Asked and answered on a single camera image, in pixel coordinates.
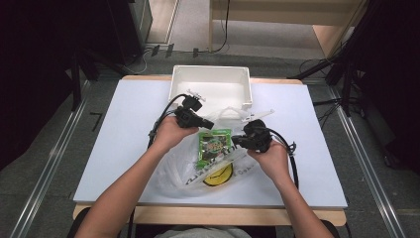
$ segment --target wooden table edge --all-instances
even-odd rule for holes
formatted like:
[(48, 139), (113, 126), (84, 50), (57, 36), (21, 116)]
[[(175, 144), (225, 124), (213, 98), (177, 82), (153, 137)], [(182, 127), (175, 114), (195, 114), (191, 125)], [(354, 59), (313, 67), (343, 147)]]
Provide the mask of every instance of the wooden table edge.
[[(77, 203), (73, 219), (91, 204)], [(346, 224), (343, 209), (314, 209), (315, 214), (335, 226)], [(234, 225), (278, 226), (291, 225), (284, 208), (202, 207), (138, 205), (134, 216), (136, 224), (172, 225)]]
[[(127, 75), (123, 80), (172, 80), (171, 75)], [(303, 84), (299, 79), (251, 77), (251, 83)]]

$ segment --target white wire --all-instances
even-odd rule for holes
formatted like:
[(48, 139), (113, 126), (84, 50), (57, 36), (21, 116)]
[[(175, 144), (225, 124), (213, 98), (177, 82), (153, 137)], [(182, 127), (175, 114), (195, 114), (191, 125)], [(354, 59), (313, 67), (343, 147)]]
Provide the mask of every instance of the white wire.
[(146, 62), (146, 60), (145, 60), (145, 55), (146, 55), (147, 53), (149, 53), (149, 52), (151, 52), (151, 51), (147, 51), (147, 52), (145, 52), (145, 53), (143, 54), (143, 56), (142, 56), (142, 60), (143, 60), (143, 62), (145, 63), (145, 68), (143, 68), (143, 70), (141, 70), (140, 72), (132, 71), (131, 69), (127, 68), (125, 65), (124, 65), (124, 68), (125, 68), (126, 70), (128, 70), (128, 71), (132, 72), (133, 74), (140, 74), (140, 73), (142, 73), (142, 72), (146, 71), (146, 69), (148, 69), (148, 63), (147, 63), (147, 62)]

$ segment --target gray floor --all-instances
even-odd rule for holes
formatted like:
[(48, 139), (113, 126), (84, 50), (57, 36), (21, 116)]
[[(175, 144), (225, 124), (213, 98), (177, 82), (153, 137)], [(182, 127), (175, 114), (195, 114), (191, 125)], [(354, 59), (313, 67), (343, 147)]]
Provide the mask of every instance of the gray floor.
[[(310, 46), (313, 46), (316, 39), (309, 38), (309, 40)], [(251, 56), (244, 57), (227, 51), (218, 55), (200, 54), (197, 58), (191, 53), (173, 53), (169, 58), (165, 57), (165, 52), (159, 52), (155, 57), (147, 54), (145, 60), (148, 62), (148, 67), (143, 74), (171, 74), (175, 64), (204, 64), (247, 66), (250, 68), (251, 76), (286, 77), (298, 73), (300, 67), (304, 70), (317, 62), (316, 60), (305, 62), (314, 58), (310, 54), (302, 58), (292, 58), (286, 55), (261, 57), (258, 56), (260, 53), (261, 51), (257, 50)], [(129, 68), (140, 71), (145, 68), (145, 64), (139, 59)], [(71, 226), (72, 210), (75, 205), (71, 196), (77, 188), (103, 120), (102, 117), (99, 126), (93, 130), (98, 116), (91, 113), (106, 113), (118, 79), (121, 78), (110, 70), (101, 69), (101, 72), (99, 80), (90, 84), (86, 107), (27, 237), (64, 237)], [(309, 85), (312, 99), (314, 101), (329, 99), (329, 87), (322, 79), (318, 79), (324, 77), (324, 73), (318, 72), (311, 77), (313, 79), (305, 80), (305, 83)], [(316, 107), (317, 114), (321, 116), (329, 107)], [(50, 151), (70, 116), (70, 108), (71, 96), (58, 108), (31, 148), (0, 172), (0, 237), (8, 237), (11, 234), (26, 200), (48, 161)], [(370, 162), (398, 214), (406, 236), (419, 237), (420, 177), (408, 170), (393, 170), (387, 167), (368, 123), (358, 113), (352, 113), (352, 120), (367, 149)], [(346, 215), (353, 237), (390, 237), (337, 113), (330, 116), (323, 132), (349, 202)], [(349, 237), (345, 227), (339, 227), (339, 231), (341, 237)], [(292, 237), (290, 227), (277, 227), (277, 233), (278, 237)]]
[[(192, 52), (194, 48), (209, 48), (208, 0), (180, 0), (170, 44), (176, 51)], [(224, 40), (225, 21), (213, 21), (213, 50)], [(255, 56), (284, 59), (322, 59), (312, 26), (280, 23), (229, 21), (227, 47), (221, 52), (235, 56)]]

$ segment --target white tabletop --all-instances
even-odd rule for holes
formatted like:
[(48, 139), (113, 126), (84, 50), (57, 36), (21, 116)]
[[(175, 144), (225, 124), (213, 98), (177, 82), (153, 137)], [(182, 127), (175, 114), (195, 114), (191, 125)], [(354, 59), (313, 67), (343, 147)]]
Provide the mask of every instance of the white tabletop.
[[(92, 202), (146, 150), (155, 121), (167, 104), (170, 81), (121, 80), (104, 119), (74, 200)], [(265, 125), (297, 144), (300, 192), (311, 207), (347, 207), (306, 85), (253, 83), (250, 111), (273, 109)], [(154, 173), (140, 204), (282, 207), (280, 195), (256, 165), (241, 180), (200, 194), (163, 190)]]

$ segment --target handheld controller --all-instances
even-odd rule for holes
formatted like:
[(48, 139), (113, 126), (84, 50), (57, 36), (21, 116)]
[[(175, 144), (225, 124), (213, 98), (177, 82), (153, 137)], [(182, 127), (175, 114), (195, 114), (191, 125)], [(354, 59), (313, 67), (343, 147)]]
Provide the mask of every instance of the handheld controller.
[(202, 104), (199, 102), (198, 97), (187, 95), (182, 101), (182, 106), (178, 106), (173, 112), (176, 115), (178, 126), (181, 128), (204, 127), (209, 130), (212, 129), (213, 122), (194, 113), (194, 111), (198, 111), (201, 107)]
[(255, 120), (248, 123), (244, 127), (245, 135), (232, 136), (232, 141), (235, 145), (240, 145), (243, 148), (266, 152), (269, 149), (272, 137), (262, 120)]

